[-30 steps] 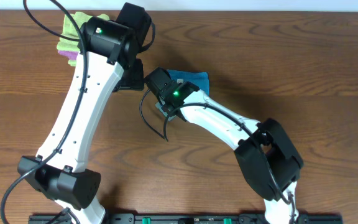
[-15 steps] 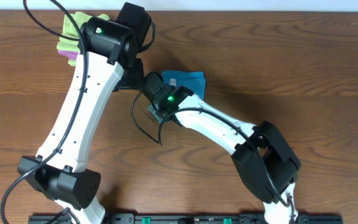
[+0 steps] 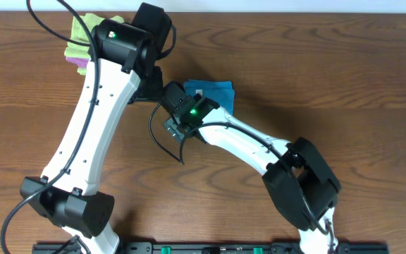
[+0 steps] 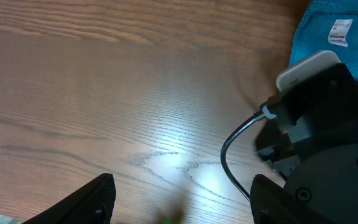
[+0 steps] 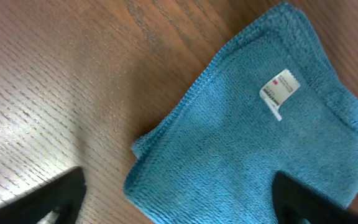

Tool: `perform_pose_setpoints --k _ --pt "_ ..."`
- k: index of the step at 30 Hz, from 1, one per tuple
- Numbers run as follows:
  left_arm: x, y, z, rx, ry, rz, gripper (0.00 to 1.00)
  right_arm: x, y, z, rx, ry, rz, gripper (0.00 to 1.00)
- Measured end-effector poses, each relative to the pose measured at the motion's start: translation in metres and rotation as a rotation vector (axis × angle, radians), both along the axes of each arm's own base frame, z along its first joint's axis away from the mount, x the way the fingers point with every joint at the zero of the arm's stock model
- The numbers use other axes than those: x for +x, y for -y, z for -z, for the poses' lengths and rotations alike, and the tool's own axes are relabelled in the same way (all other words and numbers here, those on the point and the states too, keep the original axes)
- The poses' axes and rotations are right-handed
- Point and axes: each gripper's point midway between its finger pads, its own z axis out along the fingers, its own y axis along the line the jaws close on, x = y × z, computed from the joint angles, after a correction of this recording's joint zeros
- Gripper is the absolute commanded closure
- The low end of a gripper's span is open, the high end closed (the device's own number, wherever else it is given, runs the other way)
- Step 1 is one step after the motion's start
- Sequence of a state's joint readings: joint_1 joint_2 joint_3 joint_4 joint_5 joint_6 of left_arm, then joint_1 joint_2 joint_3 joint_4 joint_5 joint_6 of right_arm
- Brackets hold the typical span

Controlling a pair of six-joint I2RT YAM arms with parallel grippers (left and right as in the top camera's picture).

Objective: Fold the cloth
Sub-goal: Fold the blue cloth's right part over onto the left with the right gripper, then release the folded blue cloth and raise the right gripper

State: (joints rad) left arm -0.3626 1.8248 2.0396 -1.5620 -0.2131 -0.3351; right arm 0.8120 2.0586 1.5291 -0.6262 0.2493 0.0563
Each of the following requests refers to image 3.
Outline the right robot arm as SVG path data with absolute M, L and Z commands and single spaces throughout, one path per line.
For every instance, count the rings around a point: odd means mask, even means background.
M 170 82 L 161 96 L 181 145 L 198 138 L 236 156 L 262 177 L 279 213 L 299 231 L 303 253 L 334 253 L 333 214 L 340 181 L 307 139 L 274 138 L 236 119 L 208 97 Z

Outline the blue microfiber cloth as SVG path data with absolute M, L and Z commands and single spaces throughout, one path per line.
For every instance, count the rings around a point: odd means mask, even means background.
M 183 86 L 187 95 L 208 97 L 233 115 L 235 90 L 231 81 L 187 80 Z

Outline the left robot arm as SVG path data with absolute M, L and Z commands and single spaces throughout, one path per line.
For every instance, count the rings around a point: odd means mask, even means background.
M 115 253 L 119 236 L 109 219 L 113 196 L 99 192 L 102 165 L 120 117 L 168 55 L 173 25 L 160 7 L 143 3 L 131 23 L 104 19 L 89 29 L 90 60 L 66 133 L 39 177 L 20 187 L 24 202 L 73 236 L 84 253 Z

